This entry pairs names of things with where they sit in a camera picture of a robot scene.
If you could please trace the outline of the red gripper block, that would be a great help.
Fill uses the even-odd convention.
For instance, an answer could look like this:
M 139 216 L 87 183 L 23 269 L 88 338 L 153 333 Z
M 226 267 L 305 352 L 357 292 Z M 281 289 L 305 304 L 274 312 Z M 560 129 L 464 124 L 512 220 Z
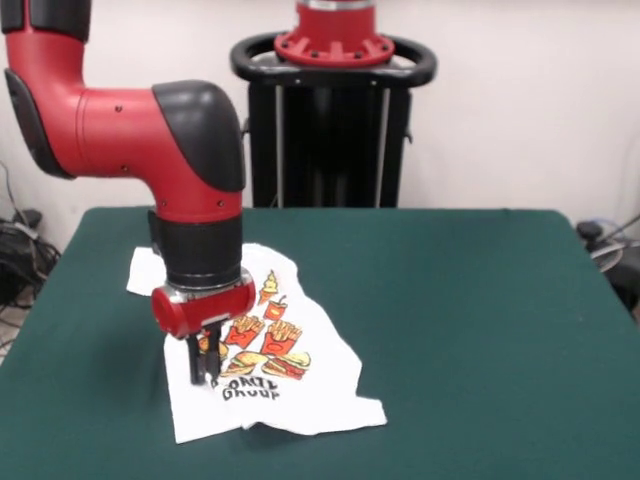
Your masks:
M 221 368 L 219 322 L 247 314 L 255 299 L 255 283 L 246 268 L 241 269 L 236 282 L 218 289 L 181 290 L 165 284 L 152 291 L 151 307 L 160 329 L 177 339 L 188 336 L 186 344 L 192 385 L 204 384 L 204 367 L 198 338 L 194 334 L 206 328 L 206 373 L 211 381 L 217 381 Z

